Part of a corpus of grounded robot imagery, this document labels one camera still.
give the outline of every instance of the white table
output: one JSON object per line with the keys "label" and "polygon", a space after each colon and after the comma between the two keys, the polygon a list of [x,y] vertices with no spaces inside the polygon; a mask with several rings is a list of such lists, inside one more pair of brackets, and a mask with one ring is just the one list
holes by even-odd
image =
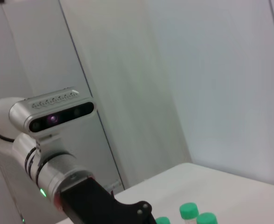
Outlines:
{"label": "white table", "polygon": [[[183,224],[180,205],[195,202],[219,224],[274,224],[274,185],[184,163],[116,195],[122,203],[147,201],[153,216]],[[59,224],[72,224],[69,219]]]}

